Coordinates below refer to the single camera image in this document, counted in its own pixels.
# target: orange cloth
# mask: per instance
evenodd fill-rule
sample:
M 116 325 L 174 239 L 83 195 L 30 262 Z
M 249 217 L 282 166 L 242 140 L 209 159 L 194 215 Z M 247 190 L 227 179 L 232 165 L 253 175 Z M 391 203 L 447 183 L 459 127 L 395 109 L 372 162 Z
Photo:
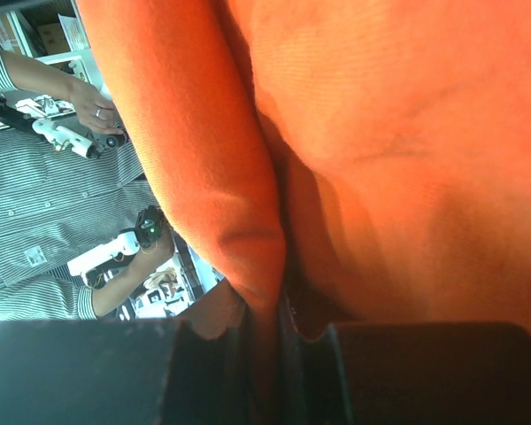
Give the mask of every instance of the orange cloth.
M 531 0 L 80 6 L 161 205 L 256 317 L 275 172 L 301 271 L 349 312 L 531 332 Z

